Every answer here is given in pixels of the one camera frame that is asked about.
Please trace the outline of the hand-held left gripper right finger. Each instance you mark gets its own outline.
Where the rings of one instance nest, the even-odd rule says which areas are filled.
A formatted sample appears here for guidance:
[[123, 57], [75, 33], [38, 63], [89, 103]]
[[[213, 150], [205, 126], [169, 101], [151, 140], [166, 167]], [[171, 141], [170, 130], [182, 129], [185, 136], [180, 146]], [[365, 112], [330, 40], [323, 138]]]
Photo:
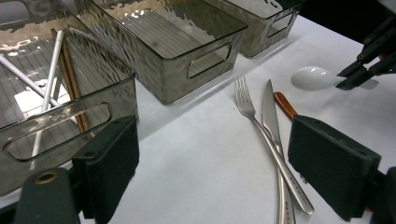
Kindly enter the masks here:
[[361, 217], [363, 192], [381, 156], [325, 122], [292, 119], [289, 162], [343, 220]]

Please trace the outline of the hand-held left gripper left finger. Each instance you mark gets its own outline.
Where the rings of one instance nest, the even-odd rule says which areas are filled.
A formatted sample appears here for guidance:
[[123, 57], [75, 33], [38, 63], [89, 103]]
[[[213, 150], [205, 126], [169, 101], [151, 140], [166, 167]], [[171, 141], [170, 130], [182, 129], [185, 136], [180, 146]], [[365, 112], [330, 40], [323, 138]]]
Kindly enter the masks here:
[[139, 145], [135, 116], [111, 121], [72, 158], [78, 207], [107, 224], [135, 174]]

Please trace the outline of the white ceramic spoon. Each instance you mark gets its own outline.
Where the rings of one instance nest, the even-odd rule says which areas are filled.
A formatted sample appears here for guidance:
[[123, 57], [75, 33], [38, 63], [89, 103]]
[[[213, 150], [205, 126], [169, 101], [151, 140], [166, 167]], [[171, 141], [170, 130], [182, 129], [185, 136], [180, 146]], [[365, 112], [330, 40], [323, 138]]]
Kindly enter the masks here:
[[355, 89], [355, 86], [347, 86], [345, 77], [339, 77], [335, 73], [317, 66], [306, 66], [298, 69], [290, 78], [291, 84], [304, 91], [322, 91], [329, 88], [337, 88], [343, 91]]

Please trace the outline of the clear grey plastic bin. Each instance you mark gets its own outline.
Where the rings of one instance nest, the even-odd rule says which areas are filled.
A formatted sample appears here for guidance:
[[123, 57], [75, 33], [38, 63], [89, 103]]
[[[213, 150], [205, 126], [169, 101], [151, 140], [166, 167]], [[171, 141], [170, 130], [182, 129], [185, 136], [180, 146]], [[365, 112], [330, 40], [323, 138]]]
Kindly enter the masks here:
[[247, 24], [240, 52], [253, 58], [287, 38], [305, 0], [205, 0]]
[[[134, 72], [98, 40], [61, 0], [0, 0], [0, 55], [43, 91], [56, 31], [64, 32], [81, 96], [71, 100], [60, 60], [51, 97], [60, 106], [41, 111], [43, 98], [0, 64], [0, 197], [32, 174], [68, 162], [115, 119], [134, 116]], [[84, 112], [90, 129], [81, 133]], [[35, 135], [42, 132], [38, 155]]]
[[74, 0], [78, 18], [162, 104], [231, 70], [248, 26], [204, 0]]

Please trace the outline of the brown wooden spoon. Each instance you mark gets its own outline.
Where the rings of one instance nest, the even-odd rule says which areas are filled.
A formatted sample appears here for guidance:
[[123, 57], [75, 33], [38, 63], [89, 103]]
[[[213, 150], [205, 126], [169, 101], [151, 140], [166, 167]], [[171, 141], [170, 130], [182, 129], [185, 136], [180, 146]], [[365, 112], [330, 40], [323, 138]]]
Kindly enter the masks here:
[[297, 115], [297, 112], [290, 104], [287, 97], [282, 92], [277, 91], [274, 93], [274, 99], [276, 104], [280, 107], [287, 118], [293, 120], [293, 118]]

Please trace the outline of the metal knife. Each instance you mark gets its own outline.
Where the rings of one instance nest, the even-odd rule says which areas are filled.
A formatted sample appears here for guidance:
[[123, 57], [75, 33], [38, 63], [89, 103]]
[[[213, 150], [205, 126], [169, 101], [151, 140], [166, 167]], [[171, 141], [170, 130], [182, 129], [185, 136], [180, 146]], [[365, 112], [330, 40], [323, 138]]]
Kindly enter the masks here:
[[[262, 97], [262, 124], [270, 131], [276, 150], [284, 157], [283, 147], [279, 134], [276, 113], [276, 103], [273, 96], [272, 81], [268, 80], [264, 86]], [[290, 190], [280, 171], [277, 171], [278, 180], [278, 213], [277, 224], [296, 224], [293, 199]]]

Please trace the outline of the brown wooden chopstick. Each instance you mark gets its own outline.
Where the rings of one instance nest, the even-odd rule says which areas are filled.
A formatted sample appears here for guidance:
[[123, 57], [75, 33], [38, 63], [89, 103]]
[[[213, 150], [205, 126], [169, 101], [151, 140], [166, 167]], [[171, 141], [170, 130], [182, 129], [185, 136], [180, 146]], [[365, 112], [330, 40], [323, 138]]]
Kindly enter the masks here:
[[[71, 85], [71, 92], [73, 93], [73, 99], [76, 100], [77, 98], [79, 98], [81, 96], [79, 87], [78, 87], [78, 83], [77, 83], [77, 77], [76, 77], [76, 73], [75, 73], [75, 69], [70, 57], [70, 53], [69, 53], [69, 48], [67, 45], [67, 42], [64, 40], [63, 41], [63, 56], [64, 56], [64, 61], [67, 67], [67, 76], [69, 78], [70, 81], [70, 85]], [[81, 126], [81, 132], [87, 132], [90, 127], [89, 127], [89, 121], [88, 118], [86, 116], [86, 114], [84, 112], [82, 112], [80, 115], [78, 115], [79, 117], [79, 121], [80, 121], [80, 126]]]
[[[66, 84], [67, 92], [68, 92], [68, 94], [69, 94], [70, 99], [71, 99], [71, 100], [74, 100], [74, 99], [73, 99], [73, 93], [71, 92], [70, 81], [69, 81], [69, 78], [68, 78], [68, 76], [67, 76], [67, 67], [66, 67], [66, 64], [65, 64], [65, 61], [64, 61], [63, 49], [62, 49], [62, 48], [61, 48], [61, 54], [60, 54], [59, 60], [60, 60], [60, 63], [61, 63], [61, 68], [62, 68], [62, 70], [63, 70], [64, 81], [65, 81], [65, 84]], [[79, 129], [79, 131], [80, 131], [80, 130], [81, 130], [81, 126], [80, 126], [80, 121], [79, 121], [78, 115], [76, 116], [76, 119], [77, 119], [78, 129]]]

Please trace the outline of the white chopstick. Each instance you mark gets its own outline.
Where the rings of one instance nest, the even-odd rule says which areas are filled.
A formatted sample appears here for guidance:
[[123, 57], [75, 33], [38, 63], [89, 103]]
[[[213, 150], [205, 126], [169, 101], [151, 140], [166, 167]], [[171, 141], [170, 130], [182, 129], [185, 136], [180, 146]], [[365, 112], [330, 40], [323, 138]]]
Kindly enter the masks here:
[[8, 59], [0, 55], [0, 64], [2, 64], [5, 68], [7, 68], [12, 74], [18, 77], [24, 84], [30, 87], [34, 92], [40, 95], [43, 98], [43, 107], [45, 110], [49, 108], [49, 105], [60, 106], [61, 104], [54, 100], [50, 94], [52, 91], [52, 86], [54, 84], [55, 79], [55, 70], [54, 67], [51, 67], [49, 71], [49, 78], [47, 83], [47, 88], [43, 91], [38, 85], [36, 85], [32, 79], [26, 76], [19, 68], [17, 68], [13, 63], [11, 63]]
[[[53, 88], [54, 79], [55, 79], [55, 72], [56, 72], [57, 64], [59, 62], [62, 42], [64, 39], [64, 32], [62, 30], [56, 31], [55, 34], [56, 34], [56, 37], [55, 37], [55, 41], [54, 41], [54, 49], [53, 49], [53, 53], [51, 56], [51, 62], [50, 62], [50, 67], [49, 67], [48, 82], [47, 82], [47, 87], [46, 87], [44, 98], [43, 98], [43, 104], [41, 106], [42, 112], [46, 112], [50, 106], [50, 99], [51, 99], [51, 93], [52, 93], [52, 88]], [[32, 151], [33, 157], [38, 155], [38, 152], [40, 149], [40, 144], [41, 144], [41, 139], [42, 139], [42, 132], [39, 131], [35, 135], [34, 147], [33, 147], [33, 151]]]

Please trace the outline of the metal fork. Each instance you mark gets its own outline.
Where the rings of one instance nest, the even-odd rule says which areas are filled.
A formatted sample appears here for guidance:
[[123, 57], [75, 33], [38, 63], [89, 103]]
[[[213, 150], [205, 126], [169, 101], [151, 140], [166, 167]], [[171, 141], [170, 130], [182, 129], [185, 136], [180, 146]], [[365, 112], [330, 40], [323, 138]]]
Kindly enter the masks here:
[[297, 204], [299, 204], [301, 210], [307, 215], [312, 215], [315, 212], [314, 206], [308, 200], [294, 174], [291, 172], [290, 168], [277, 150], [271, 133], [255, 118], [256, 110], [253, 103], [251, 102], [246, 79], [244, 77], [237, 77], [234, 80], [233, 87], [238, 110], [243, 116], [251, 120], [251, 122], [256, 126], [262, 135], [262, 138], [269, 147], [277, 168], [282, 175], [283, 181], [286, 183], [290, 194], [293, 196]]

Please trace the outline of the black curtain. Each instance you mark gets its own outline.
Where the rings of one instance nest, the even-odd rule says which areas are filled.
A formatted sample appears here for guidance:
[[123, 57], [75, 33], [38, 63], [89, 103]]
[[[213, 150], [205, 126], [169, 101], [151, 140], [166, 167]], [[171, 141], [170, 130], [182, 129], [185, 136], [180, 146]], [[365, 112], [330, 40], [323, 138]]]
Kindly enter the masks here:
[[304, 0], [300, 15], [360, 43], [388, 17], [376, 0]]

